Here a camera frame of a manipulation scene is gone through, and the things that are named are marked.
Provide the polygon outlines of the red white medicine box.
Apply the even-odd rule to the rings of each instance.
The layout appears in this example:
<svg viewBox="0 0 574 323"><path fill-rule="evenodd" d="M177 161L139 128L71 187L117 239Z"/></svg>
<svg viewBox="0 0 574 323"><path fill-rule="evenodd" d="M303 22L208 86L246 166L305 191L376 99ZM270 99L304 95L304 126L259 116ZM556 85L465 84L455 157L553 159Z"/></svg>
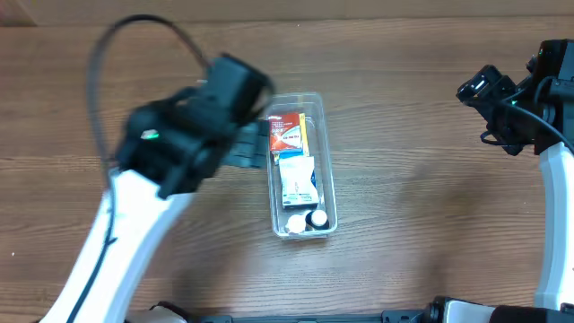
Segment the red white medicine box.
<svg viewBox="0 0 574 323"><path fill-rule="evenodd" d="M272 153L300 152L303 148L300 115L290 113L267 118L270 126L269 144Z"/></svg>

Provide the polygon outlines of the blue yellow VapoDrops box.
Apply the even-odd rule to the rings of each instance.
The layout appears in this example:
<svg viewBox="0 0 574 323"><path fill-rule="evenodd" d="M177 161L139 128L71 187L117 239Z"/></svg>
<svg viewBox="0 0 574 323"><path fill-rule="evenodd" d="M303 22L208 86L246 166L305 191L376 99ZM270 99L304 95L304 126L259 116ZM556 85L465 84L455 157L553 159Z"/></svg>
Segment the blue yellow VapoDrops box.
<svg viewBox="0 0 574 323"><path fill-rule="evenodd" d="M274 156L275 164L278 164L279 160L281 159L286 159L293 156L300 156L300 155L309 156L309 140L307 137L306 116L304 113L298 113L298 114L300 115L300 129L302 134L303 148L300 152L272 153L270 151L271 154Z"/></svg>

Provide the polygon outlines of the white blue medicine box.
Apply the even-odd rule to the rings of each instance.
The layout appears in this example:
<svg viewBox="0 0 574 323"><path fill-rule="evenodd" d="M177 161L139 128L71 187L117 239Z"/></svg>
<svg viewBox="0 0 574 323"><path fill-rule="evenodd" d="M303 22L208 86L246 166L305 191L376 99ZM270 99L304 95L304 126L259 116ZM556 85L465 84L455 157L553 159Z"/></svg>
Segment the white blue medicine box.
<svg viewBox="0 0 574 323"><path fill-rule="evenodd" d="M314 170L315 159L312 156L294 156L279 160L283 208L318 204Z"/></svg>

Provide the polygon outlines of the orange tablet tube white cap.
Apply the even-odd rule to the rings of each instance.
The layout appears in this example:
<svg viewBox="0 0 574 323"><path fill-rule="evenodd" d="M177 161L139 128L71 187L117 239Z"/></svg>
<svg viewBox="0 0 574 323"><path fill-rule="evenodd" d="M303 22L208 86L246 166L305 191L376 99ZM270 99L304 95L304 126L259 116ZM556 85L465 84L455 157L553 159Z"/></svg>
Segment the orange tablet tube white cap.
<svg viewBox="0 0 574 323"><path fill-rule="evenodd" d="M306 230L306 216L303 214L292 215L285 224L285 230L289 234L301 234Z"/></svg>

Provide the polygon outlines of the dark syrup bottle white cap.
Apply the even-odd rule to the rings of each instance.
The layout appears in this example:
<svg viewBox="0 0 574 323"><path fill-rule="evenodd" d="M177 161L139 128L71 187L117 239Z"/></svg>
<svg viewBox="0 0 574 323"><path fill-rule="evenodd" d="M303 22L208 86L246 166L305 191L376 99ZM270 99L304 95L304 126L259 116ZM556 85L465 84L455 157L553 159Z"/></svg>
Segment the dark syrup bottle white cap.
<svg viewBox="0 0 574 323"><path fill-rule="evenodd" d="M316 209L305 214L307 231L324 231L330 228L328 216L324 210Z"/></svg>

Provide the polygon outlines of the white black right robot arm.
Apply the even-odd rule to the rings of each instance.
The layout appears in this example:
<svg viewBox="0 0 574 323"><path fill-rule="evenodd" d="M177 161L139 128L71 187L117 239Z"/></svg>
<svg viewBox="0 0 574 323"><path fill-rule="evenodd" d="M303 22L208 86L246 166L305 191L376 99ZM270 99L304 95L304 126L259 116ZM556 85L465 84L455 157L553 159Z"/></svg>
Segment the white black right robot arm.
<svg viewBox="0 0 574 323"><path fill-rule="evenodd" d="M549 39L514 83L485 65L457 98L485 120L485 144L516 156L531 145L544 181L544 256L531 307L482 305L437 297L415 322L532 322L573 320L573 42Z"/></svg>

